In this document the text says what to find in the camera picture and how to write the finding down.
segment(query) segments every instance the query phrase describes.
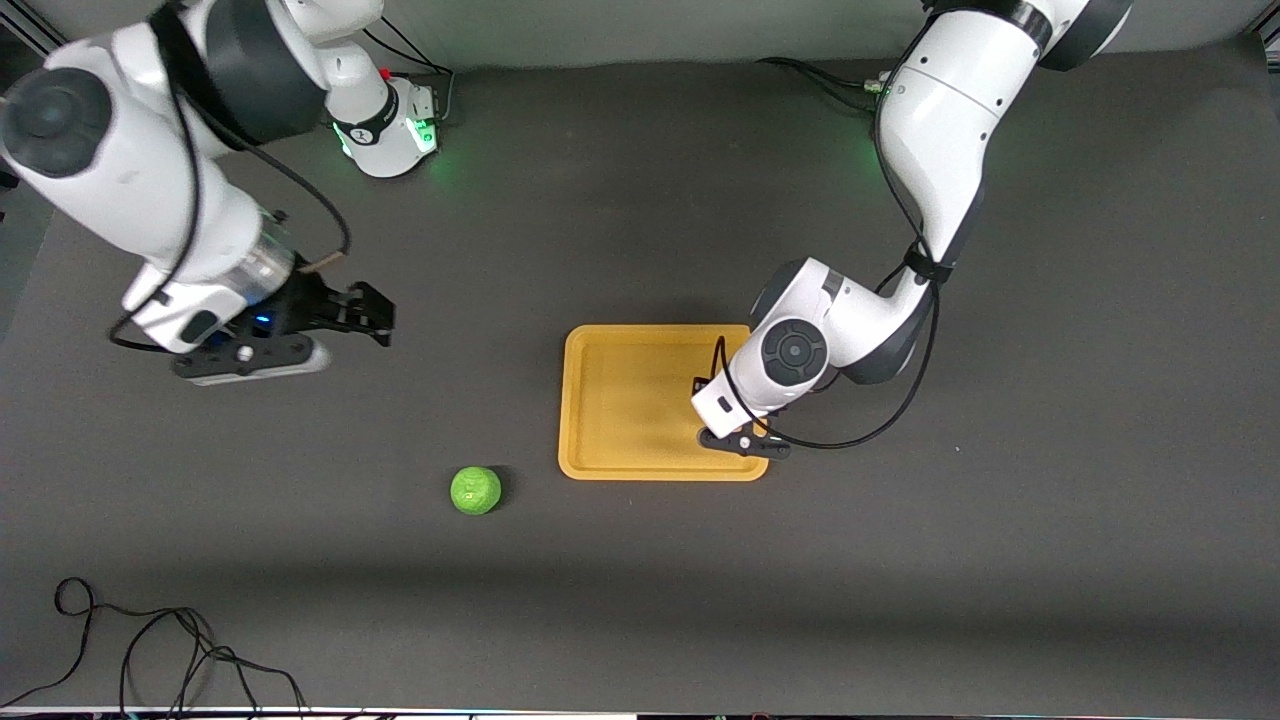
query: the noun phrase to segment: wire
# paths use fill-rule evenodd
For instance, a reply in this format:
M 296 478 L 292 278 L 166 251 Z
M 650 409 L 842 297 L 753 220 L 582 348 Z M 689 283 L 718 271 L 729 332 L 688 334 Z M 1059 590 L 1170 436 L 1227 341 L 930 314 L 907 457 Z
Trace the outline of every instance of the wire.
M 832 85 L 838 85 L 841 87 L 850 87 L 855 90 L 863 90 L 861 81 L 845 79 L 835 73 L 827 72 L 813 63 L 805 63 L 804 60 L 796 60 L 795 58 L 781 58 L 777 55 L 771 55 L 768 58 L 760 58 L 756 63 L 764 63 L 767 65 L 778 65 L 783 68 L 792 68 L 801 73 L 815 74 Z
M 383 50 L 387 50 L 388 53 L 392 53 L 393 55 L 398 55 L 398 56 L 401 56 L 401 58 L 403 58 L 403 59 L 406 59 L 406 60 L 408 60 L 411 63 L 417 63 L 419 65 L 424 65 L 424 67 L 431 68 L 433 70 L 435 70 L 436 74 L 449 74 L 449 76 L 453 74 L 452 69 L 445 68 L 444 65 L 433 63 L 431 59 L 428 58 L 425 53 L 422 53 L 421 50 L 419 50 L 417 45 L 413 45 L 413 42 L 408 37 L 406 37 L 404 33 L 401 32 L 398 27 L 396 27 L 394 24 L 392 24 L 390 20 L 388 20 L 387 18 L 380 18 L 380 19 L 383 20 L 383 24 L 385 24 L 387 27 L 392 28 L 392 32 L 394 32 L 402 41 L 404 41 L 404 45 L 408 45 L 410 49 L 412 49 L 413 53 L 417 54 L 417 58 L 415 58 L 413 55 L 410 55 L 408 53 L 404 53 L 403 50 L 399 50 L 397 47 L 393 47 L 393 46 L 388 45 L 380 37 L 378 37 L 376 35 L 374 35 L 372 31 L 370 31 L 369 28 L 365 28 L 362 31 L 365 33 L 365 37 L 367 37 L 369 40 L 372 40 L 379 47 L 381 47 Z
M 351 254 L 351 225 L 347 224 L 347 218 L 344 218 L 342 211 L 338 210 L 338 206 L 334 205 L 333 201 L 329 200 L 329 197 L 324 192 L 320 192 L 320 188 L 311 184 L 311 182 L 308 182 L 305 177 L 296 173 L 293 168 L 289 168 L 284 163 L 276 160 L 274 156 L 271 156 L 261 147 L 252 145 L 250 141 L 241 137 L 239 133 L 228 128 L 225 124 L 219 122 L 219 119 L 215 118 L 209 110 L 197 104 L 189 96 L 186 96 L 186 94 L 183 96 L 187 97 L 187 101 L 191 104 L 192 108 L 195 108 L 196 113 L 200 114 L 200 119 L 204 120 L 206 126 L 218 132 L 221 137 L 232 140 L 232 142 L 236 145 L 234 150 L 243 150 L 250 155 L 253 155 L 259 160 L 270 165 L 275 172 L 280 173 L 282 176 L 292 181 L 294 184 L 307 191 L 307 193 L 311 195 L 311 197 L 314 197 L 316 202 L 319 202 L 321 206 L 324 206 L 325 210 L 329 211 L 329 215 L 333 217 L 333 222 L 338 224 L 338 232 L 342 234 L 342 241 L 338 245 L 338 250 L 334 250 L 333 252 L 325 255 L 324 258 L 316 260 L 315 263 L 311 263 L 310 265 L 300 268 L 298 269 L 300 273 L 305 274 L 315 273 L 316 270 L 324 268 L 325 265 L 335 263 L 337 260 L 340 260 L 342 258 L 346 258 L 347 255 Z
M 440 122 L 449 119 L 449 113 L 453 111 L 453 83 L 458 81 L 458 76 L 449 72 L 449 88 L 444 91 L 444 113 L 440 113 Z
M 173 76 L 166 78 L 165 85 L 169 88 L 169 101 L 173 104 L 174 114 L 178 117 L 178 127 L 182 129 L 182 147 L 187 155 L 187 165 L 191 168 L 191 218 L 187 220 L 187 234 L 182 241 L 182 246 L 178 250 L 178 258 L 173 261 L 173 265 L 165 272 L 164 278 L 156 284 L 155 290 L 151 291 L 147 297 L 134 306 L 132 310 L 120 315 L 120 318 L 111 325 L 106 332 L 106 338 L 111 341 L 113 345 L 120 347 L 127 347 L 129 350 L 141 350 L 143 352 L 169 352 L 166 348 L 159 345 L 150 345 L 142 342 L 133 342 L 132 340 L 124 340 L 119 337 L 124 325 L 128 324 L 133 318 L 142 311 L 143 307 L 165 297 L 165 288 L 169 283 L 178 275 L 182 270 L 183 264 L 187 258 L 191 256 L 191 249 L 196 242 L 196 232 L 200 228 L 200 202 L 201 202 L 201 186 L 200 186 L 200 156 L 196 154 L 196 141 L 192 138 L 191 127 L 187 124 L 187 114 L 182 111 L 182 104 L 178 101 L 178 87 L 173 81 Z
M 797 73 L 800 73 L 805 79 L 808 79 L 809 82 L 812 82 L 818 90 L 820 90 L 824 95 L 827 95 L 828 97 L 831 97 L 836 102 L 840 102 L 841 105 L 844 105 L 846 108 L 858 110 L 859 113 L 874 113 L 876 111 L 876 106 L 874 105 L 868 106 L 868 105 L 863 105 L 863 104 L 859 104 L 859 102 L 854 102 L 849 97 L 845 97 L 844 95 L 841 95 L 840 91 L 837 90 L 837 87 L 845 87 L 845 88 L 856 88 L 860 92 L 865 92 L 865 90 L 863 88 L 863 85 L 859 83 L 859 82 L 845 79 L 845 78 L 842 78 L 840 76 L 828 73 L 827 70 L 824 70 L 824 69 L 822 69 L 822 68 L 819 68 L 817 65 L 812 65 L 809 63 L 804 63 L 801 60 L 795 60 L 795 59 L 791 59 L 791 58 L 762 58 L 762 59 L 756 60 L 756 63 L 764 63 L 764 64 L 768 64 L 768 65 L 777 65 L 777 67 L 783 67 L 783 68 L 791 68 L 791 69 L 796 70 Z
M 417 45 L 413 45 L 413 41 L 410 40 L 408 37 L 406 37 L 404 33 L 401 32 L 399 28 L 396 27 L 390 20 L 388 20 L 385 15 L 381 17 L 381 18 L 379 18 L 379 19 L 383 20 L 384 26 L 392 28 L 392 32 L 394 32 L 397 37 L 399 37 L 401 40 L 403 40 L 404 45 L 408 45 L 410 49 L 412 49 L 413 53 L 416 53 L 417 56 L 422 59 L 422 63 L 425 63 L 426 65 L 429 65 L 431 68 L 435 68 L 436 70 L 439 70 L 442 73 L 453 74 L 453 70 L 451 70 L 449 68 L 445 68 L 444 65 L 438 65 L 438 64 L 433 63 L 431 59 L 428 58 L 425 53 L 422 53 L 421 50 L 419 50 Z
M 774 437 L 774 438 L 781 439 L 781 441 L 790 442 L 791 445 L 795 445 L 795 446 L 799 446 L 799 447 L 808 447 L 810 450 L 847 450 L 850 447 L 856 447 L 859 445 L 864 445 L 867 442 L 870 442 L 870 441 L 878 438 L 881 434 L 883 434 L 884 430 L 892 428 L 893 424 L 897 423 L 899 419 L 901 419 L 902 415 L 906 414 L 908 407 L 911 406 L 911 401 L 915 400 L 915 393 L 920 389 L 920 384 L 924 382 L 924 373 L 929 369 L 929 359 L 933 356 L 933 342 L 938 337 L 938 314 L 940 314 L 940 299 L 941 299 L 941 293 L 938 292 L 937 283 L 933 283 L 933 284 L 929 286 L 929 297 L 931 297 L 931 302 L 933 304 L 932 318 L 929 320 L 929 341 L 924 346 L 924 356 L 920 359 L 920 369 L 916 370 L 915 379 L 911 380 L 911 387 L 906 391 L 906 397 L 902 398 L 902 404 L 899 405 L 899 407 L 893 413 L 893 415 L 891 415 L 888 420 L 886 420 L 883 424 L 881 424 L 881 427 L 876 428 L 874 430 L 872 430 L 872 432 L 869 432 L 869 433 L 867 433 L 867 434 L 864 434 L 864 436 L 861 436 L 859 438 L 854 438 L 854 439 L 850 439 L 850 441 L 844 441 L 844 442 L 813 442 L 813 441 L 800 439 L 797 437 L 788 436 L 788 434 L 782 433 L 782 432 L 780 432 L 780 430 L 777 430 L 777 429 L 774 429 L 774 428 L 772 428 L 769 425 L 765 425 L 764 423 L 760 421 L 759 418 L 756 418 L 748 409 L 746 401 L 742 400 L 742 395 L 737 391 L 737 383 L 733 382 L 733 374 L 728 372 L 728 357 L 727 357 L 727 355 L 724 352 L 724 337 L 723 336 L 721 336 L 721 338 L 716 341 L 716 351 L 714 352 L 719 357 L 721 364 L 724 365 L 724 379 L 728 383 L 730 392 L 733 393 L 733 400 L 737 400 L 737 404 L 744 410 L 748 411 L 748 416 L 751 419 L 751 424 L 753 425 L 760 428 L 762 430 L 764 430 L 771 437 Z
M 87 602 L 83 610 L 72 611 L 67 609 L 67 605 L 64 602 L 64 594 L 73 585 L 78 587 L 84 592 Z M 81 618 L 81 616 L 84 618 L 84 625 L 81 630 L 79 650 L 76 653 L 76 660 L 72 662 L 72 666 L 65 673 L 63 673 L 63 675 L 59 679 L 54 680 L 52 683 L 46 683 L 44 685 L 37 685 L 35 688 L 31 688 L 29 691 L 26 691 L 18 694 L 17 697 L 6 701 L 4 705 L 0 705 L 0 707 L 9 707 L 12 705 L 22 702 L 23 700 L 31 697 L 35 693 L 38 693 L 41 691 L 47 691 L 50 688 L 56 688 L 58 685 L 65 683 L 72 675 L 74 675 L 76 670 L 79 669 L 81 662 L 83 662 L 84 660 L 84 652 L 86 648 L 88 647 L 88 637 L 90 637 L 90 630 L 93 626 L 93 619 L 102 610 L 110 610 L 113 612 L 124 615 L 127 618 L 147 618 L 147 621 L 146 624 L 142 625 L 142 629 L 140 629 L 133 635 L 133 639 L 129 641 L 128 648 L 124 652 L 124 659 L 120 662 L 120 678 L 116 688 L 118 691 L 116 700 L 120 711 L 120 717 L 128 716 L 128 711 L 125 708 L 124 689 L 127 679 L 129 676 L 129 662 L 133 660 L 133 652 L 137 648 L 138 643 L 142 641 L 142 638 L 146 637 L 148 632 L 151 632 L 163 620 L 168 618 L 173 618 L 174 621 L 178 624 L 178 626 L 180 626 L 183 632 L 191 635 L 193 646 L 192 646 L 191 659 L 187 661 L 187 670 L 183 674 L 182 687 L 179 688 L 173 705 L 169 706 L 169 712 L 165 714 L 165 717 L 172 717 L 175 714 L 182 715 L 182 711 L 186 707 L 187 692 L 191 687 L 191 683 L 195 680 L 196 674 L 198 673 L 200 667 L 204 665 L 206 660 L 212 660 L 215 664 L 223 662 L 236 667 L 241 683 L 241 689 L 243 689 L 244 697 L 248 700 L 255 712 L 259 712 L 262 706 L 257 702 L 257 698 L 253 696 L 253 691 L 250 688 L 248 679 L 244 675 L 244 670 L 253 670 L 256 673 L 280 675 L 285 680 L 288 680 L 289 689 L 292 691 L 293 698 L 298 707 L 300 719 L 303 716 L 303 707 L 308 707 L 306 698 L 303 697 L 302 691 L 298 687 L 298 683 L 293 678 L 293 675 L 285 673 L 284 670 L 278 670 L 275 667 L 269 667 L 266 665 L 251 662 L 236 655 L 236 651 L 233 651 L 230 647 L 225 644 L 216 644 L 212 639 L 212 628 L 210 626 L 209 620 L 206 620 L 205 616 L 201 615 L 200 611 L 197 611 L 193 607 L 186 607 L 186 606 L 160 607 L 156 610 L 146 610 L 146 611 L 128 610 L 118 605 L 113 605 L 110 602 L 99 602 L 97 597 L 93 594 L 92 585 L 90 585 L 87 580 L 84 580 L 83 578 L 70 577 L 58 583 L 58 588 L 54 591 L 54 610 L 56 610 L 58 614 L 63 615 L 64 618 Z
M 826 383 L 823 383 L 822 387 L 815 387 L 815 388 L 810 389 L 809 395 L 822 395 L 822 393 L 827 392 L 828 389 L 831 389 L 832 386 L 836 384 L 836 380 L 838 380 L 840 378 L 841 378 L 841 373 L 833 373 L 831 375 L 829 380 L 827 380 Z

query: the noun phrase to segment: dark gray table surface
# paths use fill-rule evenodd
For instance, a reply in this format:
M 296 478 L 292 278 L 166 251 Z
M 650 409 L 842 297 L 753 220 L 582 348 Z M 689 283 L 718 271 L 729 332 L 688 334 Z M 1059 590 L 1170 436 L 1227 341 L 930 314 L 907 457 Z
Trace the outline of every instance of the dark gray table surface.
M 850 64 L 850 74 L 877 64 Z M 1256 42 L 1037 73 L 901 425 L 748 484 L 556 464 L 564 336 L 745 319 L 782 261 L 873 283 L 909 241 L 868 123 L 762 65 L 477 72 L 389 182 L 273 147 L 357 245 L 396 343 L 196 388 L 102 331 L 137 261 L 56 218 L 0 350 L 3 671 L 52 679 L 54 584 L 191 603 L 329 706 L 1280 717 L 1280 128 Z M 334 232 L 250 158 L 312 256 Z M 902 383 L 782 421 L 824 438 Z M 508 498 L 449 505 L 493 465 Z M 111 703 L 109 618 L 40 705 Z M 138 648 L 168 703 L 186 644 Z M 262 683 L 284 705 L 283 688 Z M 202 703 L 242 705 L 221 675 Z

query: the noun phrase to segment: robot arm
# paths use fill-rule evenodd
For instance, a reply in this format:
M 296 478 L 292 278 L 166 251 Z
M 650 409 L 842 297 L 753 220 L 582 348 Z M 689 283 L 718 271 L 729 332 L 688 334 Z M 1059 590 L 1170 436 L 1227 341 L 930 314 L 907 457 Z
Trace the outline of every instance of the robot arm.
M 324 348 L 297 334 L 316 328 L 389 343 L 393 305 L 365 283 L 339 293 L 302 269 L 278 219 L 210 160 L 228 146 L 307 132 L 324 108 L 339 133 L 356 136 L 355 151 L 344 149 L 370 176 L 401 174 L 434 151 L 421 127 L 434 114 L 429 90 L 384 81 L 352 44 L 312 45 L 380 9 L 369 0 L 201 0 L 180 15 L 165 6 L 146 23 L 59 49 L 8 94 L 0 152 L 59 209 L 143 258 L 122 304 L 182 355 L 179 375 L 211 384 L 320 369 Z M 183 91 L 177 106 L 170 83 Z M 178 113 L 198 151 L 200 218 L 175 268 L 193 178 Z M 216 346 L 228 338 L 239 347 Z M 297 357 L 285 365 L 261 352 L 271 343 Z
M 996 126 L 1037 64 L 1070 69 L 1092 58 L 1130 5 L 927 3 L 928 24 L 886 83 L 876 126 L 891 187 L 905 191 L 923 218 L 908 268 L 888 297 L 812 258 L 778 269 L 751 310 L 750 338 L 694 396 L 717 438 L 804 396 L 828 366 L 860 384 L 901 372 L 932 309 L 931 286 L 955 266 L 982 204 L 982 164 Z

